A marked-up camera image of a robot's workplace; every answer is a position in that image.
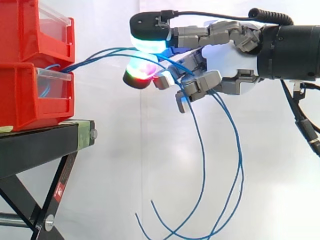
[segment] metal bolt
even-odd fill
[[[96,129],[91,129],[90,131],[90,138],[92,140],[96,140],[98,137],[98,131]]]
[[[51,214],[47,216],[44,221],[44,229],[47,232],[50,232],[54,228],[54,226],[55,226],[55,217]]]

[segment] blue cable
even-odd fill
[[[112,48],[104,49],[104,50],[101,50],[101,51],[97,51],[95,54],[92,54],[86,60],[90,60],[90,59],[92,59],[93,57],[95,57],[95,56],[97,56],[99,54],[102,54],[102,53],[105,53],[105,52],[108,52],[108,51],[112,51],[112,50],[117,50],[117,52],[121,52],[121,51],[126,51],[126,50],[135,51],[137,49],[135,47],[112,47]]]
[[[235,178],[234,178],[232,187],[231,187],[231,189],[230,189],[230,192],[229,192],[229,195],[228,195],[228,197],[227,197],[227,200],[226,200],[226,203],[225,203],[225,205],[224,205],[224,208],[223,208],[220,216],[218,217],[218,219],[217,219],[217,221],[216,221],[216,223],[215,223],[215,225],[214,225],[214,227],[213,227],[213,229],[212,229],[212,231],[211,231],[211,233],[210,233],[210,234],[213,234],[213,233],[214,233],[214,234],[217,234],[220,230],[222,230],[222,227],[219,228],[219,230],[215,232],[216,227],[218,226],[221,218],[223,217],[225,211],[227,210],[227,206],[228,206],[228,204],[229,204],[230,198],[231,198],[231,196],[232,196],[232,193],[233,193],[233,191],[234,191],[236,182],[237,182],[237,180],[238,180],[239,170],[241,170],[240,194],[239,194],[238,201],[237,201],[236,206],[235,206],[234,209],[237,210],[237,208],[238,208],[238,206],[239,206],[239,203],[240,203],[240,200],[241,200],[241,197],[242,197],[242,194],[243,194],[243,186],[244,186],[245,175],[244,175],[243,156],[242,156],[242,150],[241,150],[241,145],[240,145],[240,138],[239,138],[238,129],[237,129],[237,127],[236,127],[236,125],[235,125],[235,123],[234,123],[234,121],[233,121],[233,119],[232,119],[232,116],[231,116],[231,114],[230,114],[230,112],[229,112],[229,110],[228,110],[225,102],[224,102],[223,99],[220,97],[220,95],[219,95],[216,91],[214,91],[213,89],[209,92],[209,94],[210,94],[212,97],[214,97],[214,99],[219,103],[219,105],[222,107],[222,109],[225,110],[225,113],[227,114],[227,116],[228,116],[228,118],[229,118],[229,120],[230,120],[230,122],[231,122],[231,124],[232,124],[234,133],[235,133],[236,143],[237,143],[237,148],[238,148],[238,154],[239,154],[239,156],[238,156],[238,158],[239,158],[238,168],[237,168],[237,172],[236,172],[236,175],[235,175]]]
[[[224,206],[224,208],[223,208],[223,210],[222,210],[222,213],[220,214],[220,216],[219,216],[219,218],[218,218],[218,220],[217,220],[217,222],[216,222],[216,224],[215,224],[215,226],[214,226],[213,231],[211,231],[211,234],[209,234],[209,235],[207,235],[207,236],[192,238],[192,237],[186,237],[186,236],[182,236],[182,235],[180,235],[180,234],[175,233],[175,232],[172,231],[168,226],[166,226],[166,224],[164,223],[164,221],[163,221],[162,218],[160,217],[160,215],[159,215],[159,213],[158,213],[158,211],[157,211],[156,206],[154,205],[153,202],[151,202],[152,207],[153,207],[153,210],[155,211],[155,213],[156,213],[158,219],[160,220],[161,224],[162,224],[167,230],[169,230],[169,231],[172,233],[172,235],[176,235],[176,236],[178,236],[178,237],[180,237],[180,238],[182,238],[182,239],[188,239],[188,240],[203,240],[203,239],[207,239],[207,238],[210,239],[212,236],[214,236],[214,235],[216,235],[217,233],[219,233],[219,232],[229,223],[229,221],[231,220],[231,218],[234,216],[236,210],[238,209],[238,206],[239,206],[239,204],[240,204],[240,201],[241,201],[241,198],[242,198],[242,194],[243,194],[243,187],[244,187],[244,169],[243,169],[243,165],[242,165],[242,150],[241,150],[239,133],[238,133],[237,127],[236,127],[236,125],[235,125],[235,123],[234,123],[234,121],[233,121],[233,119],[232,119],[232,117],[231,117],[231,114],[230,114],[230,112],[229,112],[226,104],[224,103],[223,99],[217,94],[218,98],[221,100],[221,102],[220,102],[214,94],[212,94],[212,96],[213,96],[214,99],[219,103],[219,105],[222,107],[222,109],[225,111],[225,113],[227,114],[227,116],[228,116],[228,118],[229,118],[229,120],[230,120],[230,122],[231,122],[231,124],[232,124],[232,126],[233,126],[233,128],[234,128],[234,133],[235,133],[235,135],[236,135],[236,141],[237,141],[237,147],[238,147],[238,153],[239,153],[238,170],[237,170],[237,174],[236,174],[235,180],[234,180],[234,182],[233,182],[233,184],[232,184],[232,188],[231,188],[231,190],[230,190],[230,193],[229,193],[227,202],[225,203],[225,206]],[[214,230],[215,230],[215,228],[217,227],[220,219],[222,218],[224,212],[225,212],[226,209],[227,209],[227,206],[228,206],[230,197],[231,197],[232,192],[233,192],[233,189],[234,189],[234,185],[236,184],[237,179],[238,179],[239,169],[241,169],[242,180],[241,180],[240,193],[239,193],[239,197],[238,197],[237,203],[236,203],[236,205],[235,205],[232,213],[230,214],[230,216],[229,216],[228,219],[226,220],[226,222],[225,222],[217,231],[214,232]],[[135,216],[136,216],[136,219],[137,219],[137,221],[138,221],[138,224],[139,224],[139,226],[140,226],[143,234],[145,235],[145,237],[146,237],[148,240],[152,240],[152,239],[147,235],[146,231],[144,230],[144,228],[143,228],[143,226],[142,226],[142,224],[141,224],[141,222],[140,222],[140,219],[139,219],[138,215],[136,214]]]
[[[46,68],[44,68],[45,70],[49,70],[49,69],[51,69],[51,68],[54,68],[54,67],[61,67],[60,66],[60,64],[52,64],[52,65],[49,65],[49,66],[47,66]],[[47,86],[46,86],[46,88],[45,88],[45,90],[40,94],[40,98],[45,98],[47,95],[48,95],[48,93],[50,92],[50,82],[48,82],[47,83]]]
[[[186,67],[182,66],[181,64],[179,64],[179,63],[177,63],[177,62],[175,62],[175,61],[173,61],[173,60],[171,60],[171,59],[169,59],[169,58],[166,58],[166,57],[164,57],[164,56],[161,56],[160,54],[157,54],[157,56],[159,56],[160,58],[162,57],[163,59],[171,62],[171,63],[172,63],[173,65],[175,65],[176,67],[178,67],[178,68],[180,68],[180,69],[188,72],[188,73],[191,74],[191,75],[194,75],[189,69],[187,69]],[[192,107],[191,107],[189,98],[187,97],[187,95],[186,95],[186,93],[185,93],[182,85],[179,84],[179,83],[177,83],[176,80],[175,80],[175,82],[176,82],[176,84],[179,85],[181,91],[183,92],[185,98],[187,99],[187,103],[188,103],[188,105],[189,105],[189,107],[190,107],[192,116],[193,116],[194,119],[195,119],[194,111],[193,111],[193,109],[192,109]],[[229,112],[227,106],[225,105],[224,101],[222,100],[222,98],[220,98],[220,100],[221,100],[223,103],[221,104],[221,103],[219,102],[219,100],[217,100],[218,103],[219,103],[220,106],[225,110],[225,113],[226,113],[227,116],[229,117],[230,121],[232,121],[232,122],[234,123],[234,121],[232,120],[232,117],[231,117],[231,115],[230,115],[230,112]],[[196,121],[196,120],[195,120],[195,125],[196,125],[197,130],[199,130],[198,124],[197,124],[197,121]],[[240,141],[238,141],[238,138],[237,138],[237,143],[239,143],[238,146],[240,147],[240,148],[238,148],[238,150],[239,150],[239,163],[241,163],[241,165],[242,165],[241,146],[240,146]],[[225,223],[217,232],[214,232],[214,230],[216,229],[219,221],[221,220],[222,216],[224,215],[224,213],[225,213],[225,211],[226,211],[226,209],[227,209],[227,206],[228,206],[228,204],[229,204],[229,201],[230,201],[231,195],[232,195],[232,193],[233,193],[235,184],[236,184],[236,182],[237,182],[237,180],[238,180],[239,168],[240,168],[241,165],[239,164],[239,167],[238,167],[238,169],[237,169],[237,173],[236,173],[234,182],[233,182],[233,184],[232,184],[232,187],[231,187],[229,196],[228,196],[228,198],[227,198],[226,204],[225,204],[225,206],[224,206],[224,208],[223,208],[223,210],[222,210],[222,213],[220,214],[220,216],[219,216],[216,224],[214,225],[213,231],[211,232],[210,235],[208,235],[208,236],[206,236],[206,237],[204,237],[204,238],[201,238],[201,239],[206,239],[206,238],[210,239],[211,236],[213,236],[214,234],[217,234],[219,231],[221,231],[221,230],[223,229],[223,227],[224,227],[224,226],[229,222],[229,220],[232,218],[234,212],[237,210],[239,204],[236,205],[235,210],[234,210],[233,213],[230,215],[230,217],[229,217],[229,219],[226,221],[226,223]],[[201,199],[202,199],[202,195],[203,195],[203,191],[204,191],[204,185],[205,185],[205,180],[206,180],[206,177],[205,177],[205,176],[206,176],[205,160],[204,160],[204,162],[203,162],[203,166],[204,166],[204,170],[203,170],[203,176],[204,176],[204,177],[203,177],[203,181],[202,181],[203,184],[202,184],[202,188],[201,188],[201,193],[200,193],[199,199],[198,199],[198,201],[197,201],[194,209],[191,211],[190,215],[186,218],[186,220],[185,220],[175,231],[173,231],[172,229],[170,229],[170,228],[163,222],[163,220],[161,219],[161,217],[160,217],[160,215],[159,215],[159,213],[158,213],[158,211],[157,211],[157,208],[156,208],[154,202],[151,201],[151,205],[152,205],[153,210],[154,210],[154,212],[156,213],[159,221],[161,222],[161,224],[162,224],[168,231],[171,232],[171,234],[168,235],[166,238],[164,238],[164,240],[170,238],[172,235],[176,235],[176,236],[178,236],[178,237],[180,237],[180,238],[185,238],[185,237],[182,236],[182,235],[176,234],[176,231],[178,231],[178,230],[190,219],[190,217],[194,214],[195,210],[198,208],[198,205],[199,205],[199,203],[200,203],[200,201],[201,201]],[[141,223],[140,223],[140,220],[139,220],[139,216],[138,216],[137,214],[135,214],[135,216],[136,216],[136,218],[137,218],[137,221],[138,221],[138,223],[139,223],[139,226],[142,227],[142,225],[141,225]]]
[[[108,54],[105,54],[105,55],[102,55],[102,56],[98,56],[98,57],[94,57],[100,53],[103,53],[103,52],[107,52],[107,51],[112,51],[112,50],[115,50],[113,52],[110,52]],[[85,65],[88,65],[88,64],[91,64],[91,63],[94,63],[100,59],[103,59],[103,58],[106,58],[106,57],[109,57],[110,54],[115,54],[115,53],[118,53],[118,52],[122,52],[122,51],[136,51],[136,49],[134,47],[113,47],[113,48],[108,48],[108,49],[104,49],[104,50],[101,50],[99,52],[96,52],[95,54],[91,55],[90,57],[88,57],[86,60],[84,61],[81,61],[79,63],[76,63],[76,64],[73,64],[71,66],[68,66],[64,69],[61,70],[62,73],[69,73],[69,72],[72,72],[73,70],[79,68],[79,67],[82,67],[82,66],[85,66]]]

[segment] metal leg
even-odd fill
[[[77,153],[61,159],[42,209],[16,175],[0,179],[0,196],[17,213],[0,213],[0,226],[30,228],[31,240],[64,240],[54,222]]]
[[[36,231],[35,219],[41,208],[16,175],[0,180],[0,196],[32,231]]]
[[[0,213],[0,226],[28,228],[21,217],[11,213]]]
[[[34,233],[31,240],[64,240],[54,227],[54,221],[63,197],[71,170],[78,152],[71,153],[61,159],[51,187],[44,201],[41,213],[36,220],[39,233]]]

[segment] blue light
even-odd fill
[[[166,41],[140,40],[132,35],[131,42],[136,49],[148,54],[161,54],[167,48]]]

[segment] blue wire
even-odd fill
[[[45,67],[44,69],[45,70],[49,70],[49,69],[52,69],[54,67],[59,67],[60,68],[61,66],[60,66],[60,64],[52,64],[52,65],[49,65],[49,66]]]
[[[163,59],[163,60],[166,60],[168,61],[169,63],[171,63],[172,65],[175,65],[177,68],[180,68],[181,70],[191,74],[192,76],[194,76],[195,74],[190,70],[188,69],[187,67],[183,66],[182,64],[178,63],[178,62],[175,62],[174,60],[166,57],[166,56],[163,56],[161,54],[155,54],[157,57]]]
[[[224,103],[223,99],[217,94],[218,98],[221,100],[221,102],[220,102],[214,94],[212,94],[212,96],[213,96],[214,99],[219,103],[219,105],[222,107],[222,109],[225,111],[225,113],[227,114],[227,116],[228,116],[228,118],[229,118],[229,120],[230,120],[230,122],[231,122],[231,124],[232,124],[232,126],[233,126],[233,128],[234,128],[234,133],[235,133],[235,135],[236,135],[236,141],[237,141],[237,147],[238,147],[238,153],[239,153],[238,169],[239,169],[239,168],[241,169],[241,176],[242,176],[241,185],[240,185],[240,193],[239,193],[239,197],[238,197],[237,203],[236,203],[236,205],[235,205],[232,213],[230,214],[230,216],[229,216],[228,219],[226,220],[226,222],[225,222],[217,231],[215,231],[215,232],[214,232],[214,231],[211,231],[211,234],[209,234],[209,235],[207,235],[207,236],[203,236],[203,237],[197,237],[197,238],[186,237],[186,236],[182,236],[182,235],[180,235],[180,234],[174,233],[174,231],[172,231],[169,227],[167,227],[167,226],[165,225],[165,223],[164,223],[163,220],[161,219],[161,217],[160,217],[160,215],[159,215],[159,213],[158,213],[158,211],[157,211],[157,209],[156,209],[156,206],[154,205],[153,202],[151,202],[152,207],[153,207],[153,210],[155,211],[155,214],[157,215],[157,217],[158,217],[158,219],[160,220],[160,222],[162,223],[162,225],[163,225],[165,228],[167,228],[167,230],[169,230],[172,234],[174,234],[174,235],[176,235],[176,236],[178,236],[178,237],[180,237],[180,238],[182,238],[182,239],[188,239],[188,240],[203,240],[203,239],[207,239],[207,238],[210,239],[213,235],[216,235],[217,233],[219,233],[219,232],[229,223],[229,221],[231,220],[231,218],[234,216],[236,210],[237,210],[238,207],[239,207],[239,204],[240,204],[240,201],[241,201],[241,198],[242,198],[242,194],[243,194],[243,187],[244,187],[244,169],[243,169],[243,165],[242,165],[242,150],[241,150],[239,133],[238,133],[237,127],[236,127],[236,125],[235,125],[235,123],[234,123],[234,121],[233,121],[233,119],[232,119],[232,117],[231,117],[231,114],[230,114],[230,112],[229,112],[226,104]],[[237,174],[236,174],[235,180],[234,180],[234,182],[233,182],[233,184],[232,184],[232,188],[231,188],[231,191],[230,191],[231,194],[232,194],[232,192],[233,192],[234,185],[235,185],[235,183],[236,183],[236,181],[237,181],[237,179],[238,179],[238,175],[239,175],[239,170],[237,170]],[[222,218],[224,212],[225,212],[226,209],[227,209],[227,206],[228,206],[228,203],[229,203],[231,194],[229,194],[229,196],[228,196],[228,200],[227,200],[227,202],[225,203],[225,206],[224,206],[224,208],[223,208],[223,211],[222,211],[222,213],[220,214],[220,216],[219,216],[219,218],[218,218],[218,220],[217,220],[217,222],[216,222],[216,224],[215,224],[215,226],[214,226],[214,229],[215,229],[216,226],[218,225],[220,219]],[[137,219],[137,221],[138,221],[138,224],[139,224],[139,226],[140,226],[143,234],[145,235],[145,237],[146,237],[148,240],[152,240],[152,239],[146,234],[146,231],[144,230],[144,228],[143,228],[143,226],[142,226],[142,224],[141,224],[141,222],[140,222],[140,219],[139,219],[138,215],[135,214],[135,216],[136,216],[136,219]]]
[[[108,52],[108,51],[112,51],[112,50],[117,50],[117,52],[121,52],[121,51],[126,51],[126,50],[135,51],[137,49],[135,47],[112,47],[112,48],[108,48],[108,49],[104,49],[104,50],[98,51],[95,54],[92,54],[86,60],[90,60],[90,59],[92,59],[93,57],[95,57],[95,56],[97,56],[99,54],[102,54],[102,53],[105,53],[105,52]]]
[[[163,59],[171,62],[171,63],[172,63],[173,65],[175,65],[176,67],[178,67],[178,68],[180,68],[180,69],[188,72],[188,73],[191,74],[191,75],[194,75],[189,69],[187,69],[186,67],[182,66],[181,64],[179,64],[179,63],[177,63],[177,62],[174,62],[174,61],[172,61],[172,60],[169,59],[169,58],[166,59],[166,57],[161,56],[160,54],[157,54],[157,56],[159,56],[160,58],[162,57]],[[188,103],[188,105],[189,105],[189,107],[190,107],[190,110],[191,110],[193,119],[195,119],[194,111],[193,111],[193,109],[192,109],[192,107],[191,107],[189,98],[188,98],[188,96],[186,95],[186,93],[185,93],[182,85],[179,84],[179,83],[178,83],[178,85],[179,85],[180,89],[182,90],[185,98],[187,99],[187,103]],[[232,123],[234,123],[234,121],[233,121],[233,119],[232,119],[232,117],[231,117],[231,115],[230,115],[230,112],[229,112],[227,106],[225,105],[224,101],[222,100],[222,98],[221,98],[220,96],[219,96],[219,98],[220,98],[220,100],[222,101],[222,103],[220,103],[218,99],[216,99],[216,98],[215,98],[215,99],[218,101],[218,103],[220,104],[220,106],[222,107],[222,109],[225,111],[225,113],[227,114],[227,116],[228,116],[228,118],[230,119],[230,121],[231,121]],[[198,128],[197,120],[195,120],[195,125],[196,125],[197,131],[198,131],[199,128]],[[213,236],[213,235],[217,234],[219,231],[221,231],[221,230],[224,228],[224,226],[229,222],[229,220],[232,218],[232,216],[234,215],[234,212],[235,212],[235,211],[237,210],[237,208],[238,208],[238,205],[239,205],[239,204],[236,205],[235,210],[233,211],[233,213],[231,213],[231,215],[230,215],[229,219],[226,221],[226,223],[225,223],[221,228],[219,228],[219,230],[218,230],[217,232],[214,232],[214,230],[216,229],[219,221],[221,220],[223,214],[225,213],[225,211],[226,211],[226,209],[227,209],[227,206],[228,206],[228,204],[229,204],[229,201],[230,201],[231,195],[232,195],[232,193],[233,193],[235,184],[236,184],[236,182],[237,182],[237,180],[238,180],[239,168],[240,168],[240,166],[242,165],[242,152],[241,152],[240,140],[238,141],[238,139],[239,139],[239,138],[237,138],[237,145],[238,145],[238,150],[239,150],[239,163],[241,163],[241,164],[238,165],[239,167],[238,167],[238,169],[237,169],[237,173],[236,173],[234,182],[233,182],[233,184],[232,184],[232,187],[231,187],[229,196],[228,196],[228,198],[227,198],[226,204],[225,204],[225,206],[224,206],[224,208],[223,208],[223,210],[222,210],[222,213],[220,214],[220,216],[219,216],[216,224],[214,225],[214,228],[213,228],[213,231],[211,232],[211,234],[208,235],[208,236],[206,236],[206,237],[204,237],[204,238],[200,238],[200,239],[206,239],[206,238],[209,238],[209,239],[210,239],[211,236]],[[168,238],[171,237],[172,235],[176,235],[176,236],[178,236],[178,237],[180,237],[180,238],[184,238],[184,239],[186,238],[186,237],[184,237],[184,236],[182,236],[182,235],[177,234],[176,231],[178,231],[178,230],[190,219],[190,217],[194,214],[195,210],[198,208],[198,205],[199,205],[199,203],[200,203],[200,201],[201,201],[201,199],[202,199],[202,195],[203,195],[203,191],[204,191],[204,185],[205,185],[205,181],[206,181],[205,160],[203,161],[203,166],[204,166],[204,169],[203,169],[203,181],[202,181],[203,184],[202,184],[202,188],[201,188],[201,193],[200,193],[199,199],[198,199],[198,201],[197,201],[194,209],[191,211],[190,215],[186,218],[186,220],[185,220],[175,231],[173,231],[172,229],[170,229],[170,228],[163,222],[163,220],[161,219],[161,217],[160,217],[160,215],[159,215],[159,213],[158,213],[158,211],[157,211],[157,208],[156,208],[154,202],[151,201],[151,205],[152,205],[152,207],[153,207],[153,210],[154,210],[154,212],[156,213],[156,215],[157,215],[158,219],[160,220],[161,224],[162,224],[168,231],[171,232],[171,234],[168,235],[166,238],[164,238],[164,240],[168,239]],[[141,225],[141,223],[140,223],[139,216],[138,216],[137,214],[135,214],[135,216],[136,216],[136,218],[137,218],[137,220],[138,220],[138,223],[139,223],[139,226],[140,226],[140,228],[141,228],[142,225]],[[142,232],[144,233],[144,235],[147,237],[147,239],[150,239],[150,237],[145,234],[145,233],[146,233],[145,230],[144,230],[143,228],[141,228],[141,229],[142,229]]]
[[[106,54],[106,55],[103,55],[103,56],[99,56],[99,57],[95,57],[95,58],[91,58],[90,60],[88,60],[88,61],[85,61],[85,62],[80,62],[80,63],[78,63],[78,64],[75,64],[74,66],[76,66],[74,69],[76,69],[76,68],[79,68],[79,67],[82,67],[82,66],[85,66],[85,65],[88,65],[88,64],[91,64],[91,63],[93,63],[93,62],[95,62],[95,61],[98,61],[98,60],[100,60],[100,59],[103,59],[103,58],[107,58],[107,57],[131,57],[131,58],[136,58],[136,59],[141,59],[141,60],[145,60],[145,61],[149,61],[149,62],[151,62],[151,63],[154,63],[154,64],[156,64],[156,65],[158,65],[158,66],[160,66],[161,68],[163,68],[163,69],[166,69],[163,65],[161,65],[160,63],[158,63],[158,62],[156,62],[156,61],[152,61],[152,60],[150,60],[150,59],[148,59],[148,58],[144,58],[144,57],[140,57],[140,56],[135,56],[135,55],[130,55],[130,54],[111,54],[111,53],[109,53],[109,54]],[[72,69],[72,70],[70,70],[70,69],[63,69],[61,72],[63,72],[63,73],[69,73],[69,72],[71,72],[71,71],[73,71],[74,69]]]
[[[49,70],[49,69],[54,68],[54,67],[59,67],[60,68],[61,66],[60,66],[60,64],[52,64],[52,65],[49,65],[49,66],[45,67],[44,69],[45,70]],[[50,92],[50,89],[51,89],[50,82],[48,82],[45,90],[40,94],[40,98],[45,98],[48,95],[48,93]]]
[[[105,55],[102,55],[102,56],[98,56],[98,57],[94,57],[100,53],[103,53],[103,52],[107,52],[107,51],[111,51],[111,50],[115,50],[113,52],[110,52],[108,54],[105,54]],[[91,63],[94,63],[100,59],[103,59],[103,58],[106,58],[106,57],[109,57],[110,54],[114,54],[114,53],[118,53],[118,52],[122,52],[122,51],[136,51],[136,49],[134,47],[113,47],[113,48],[109,48],[109,49],[104,49],[104,50],[101,50],[99,52],[96,52],[95,54],[91,55],[90,57],[88,57],[86,60],[82,61],[82,62],[79,62],[79,63],[76,63],[76,64],[73,64],[71,66],[68,66],[64,69],[61,70],[61,72],[63,73],[69,73],[79,67],[82,67],[82,66],[85,66],[85,65],[88,65],[88,64],[91,64]]]
[[[220,214],[220,216],[218,217],[212,231],[210,234],[213,234],[216,230],[216,227],[218,226],[221,218],[223,217],[225,211],[227,210],[227,207],[228,207],[228,204],[229,204],[229,201],[230,201],[230,198],[232,196],[232,193],[234,191],[234,188],[235,188],[235,185],[236,185],[236,182],[238,180],[238,175],[239,175],[239,170],[241,170],[241,187],[240,187],[240,194],[239,194],[239,197],[238,197],[238,201],[237,201],[237,204],[236,204],[236,207],[234,208],[235,210],[238,208],[239,206],[239,203],[240,203],[240,200],[241,200],[241,197],[242,197],[242,193],[243,193],[243,186],[244,186],[244,180],[245,180],[245,175],[244,175],[244,169],[243,169],[243,156],[242,156],[242,151],[241,151],[241,145],[240,145],[240,138],[239,138],[239,133],[238,133],[238,129],[232,119],[232,116],[225,104],[225,102],[223,101],[223,99],[220,97],[220,95],[214,91],[214,90],[211,90],[211,92],[209,93],[212,97],[214,97],[214,99],[219,103],[219,105],[222,107],[222,109],[224,109],[225,113],[227,114],[231,124],[232,124],[232,127],[233,127],[233,130],[234,130],[234,133],[235,133],[235,137],[236,137],[236,143],[237,143],[237,148],[238,148],[238,158],[239,158],[239,161],[238,161],[238,168],[237,168],[237,172],[236,172],[236,175],[235,175],[235,178],[234,178],[234,181],[233,181],[233,184],[232,184],[232,187],[230,189],[230,192],[229,192],[229,195],[227,197],[227,200],[225,202],[225,205],[224,205],[224,208]],[[215,234],[217,234],[220,230],[222,230],[222,227],[219,228],[218,231],[215,232]]]

